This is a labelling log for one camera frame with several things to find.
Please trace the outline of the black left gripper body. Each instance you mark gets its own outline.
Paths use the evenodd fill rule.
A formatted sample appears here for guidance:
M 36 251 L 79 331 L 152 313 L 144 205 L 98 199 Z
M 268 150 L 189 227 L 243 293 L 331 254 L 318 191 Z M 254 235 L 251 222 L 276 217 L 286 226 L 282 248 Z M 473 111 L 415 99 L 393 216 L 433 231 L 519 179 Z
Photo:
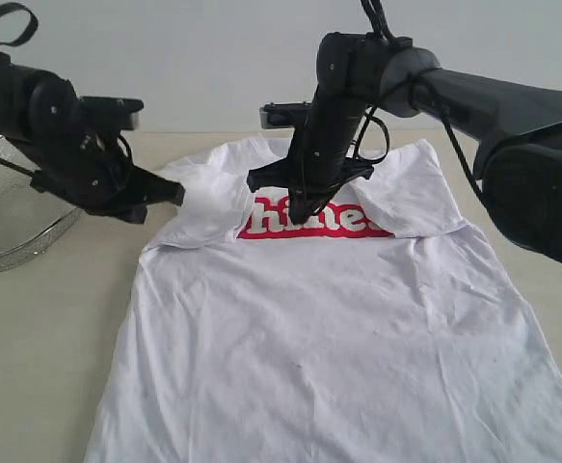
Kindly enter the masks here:
M 29 157 L 39 168 L 30 186 L 84 210 L 132 205 L 135 166 L 122 132 L 83 123 L 32 124 Z

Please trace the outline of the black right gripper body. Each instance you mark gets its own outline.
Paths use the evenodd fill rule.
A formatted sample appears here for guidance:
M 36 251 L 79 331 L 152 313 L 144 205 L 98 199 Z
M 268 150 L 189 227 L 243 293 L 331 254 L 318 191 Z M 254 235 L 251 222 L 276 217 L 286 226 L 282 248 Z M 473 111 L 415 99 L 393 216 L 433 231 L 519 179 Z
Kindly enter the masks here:
M 362 115 L 310 114 L 295 130 L 287 155 L 290 184 L 309 196 L 332 192 L 374 167 L 347 155 Z

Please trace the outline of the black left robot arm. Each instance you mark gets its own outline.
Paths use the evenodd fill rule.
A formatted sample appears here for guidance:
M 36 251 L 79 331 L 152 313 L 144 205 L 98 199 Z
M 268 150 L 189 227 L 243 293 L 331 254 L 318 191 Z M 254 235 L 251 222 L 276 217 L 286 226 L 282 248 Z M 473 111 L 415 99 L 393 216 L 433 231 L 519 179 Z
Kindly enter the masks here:
M 79 96 L 56 74 L 0 54 L 0 135 L 33 162 L 31 187 L 91 215 L 144 223 L 151 204 L 180 206 L 185 189 L 135 165 L 123 137 L 139 99 Z

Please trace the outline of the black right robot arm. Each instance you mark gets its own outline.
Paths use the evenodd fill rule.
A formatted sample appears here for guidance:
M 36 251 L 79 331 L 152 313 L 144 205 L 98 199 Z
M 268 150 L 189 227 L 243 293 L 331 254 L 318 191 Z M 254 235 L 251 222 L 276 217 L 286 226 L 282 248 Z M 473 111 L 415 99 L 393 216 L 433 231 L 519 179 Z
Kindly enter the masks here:
M 252 191 L 288 191 L 290 219 L 303 224 L 346 183 L 370 178 L 359 146 L 377 111 L 426 114 L 448 137 L 478 149 L 462 168 L 495 227 L 515 245 L 562 263 L 562 91 L 443 69 L 408 38 L 330 33 L 316 60 L 309 103 L 268 104 L 267 128 L 292 127 L 287 156 L 251 170 Z

